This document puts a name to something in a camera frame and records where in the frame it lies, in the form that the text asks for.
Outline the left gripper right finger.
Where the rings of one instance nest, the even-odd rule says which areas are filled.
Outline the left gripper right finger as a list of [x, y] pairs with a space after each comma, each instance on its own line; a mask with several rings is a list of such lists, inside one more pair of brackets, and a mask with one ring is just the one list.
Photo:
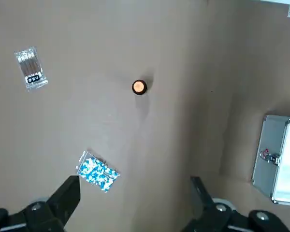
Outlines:
[[252, 210], [244, 216], [225, 203], [216, 203], [198, 176], [190, 177], [193, 196], [201, 200], [201, 215], [192, 219], [185, 232], [288, 232], [289, 228], [275, 214]]

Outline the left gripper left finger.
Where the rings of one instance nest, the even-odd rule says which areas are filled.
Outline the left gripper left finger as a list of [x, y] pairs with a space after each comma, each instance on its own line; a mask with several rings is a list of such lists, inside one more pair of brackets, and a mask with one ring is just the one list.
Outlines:
[[35, 201], [12, 215], [0, 208], [0, 232], [64, 232], [80, 199], [80, 178], [71, 175], [46, 201]]

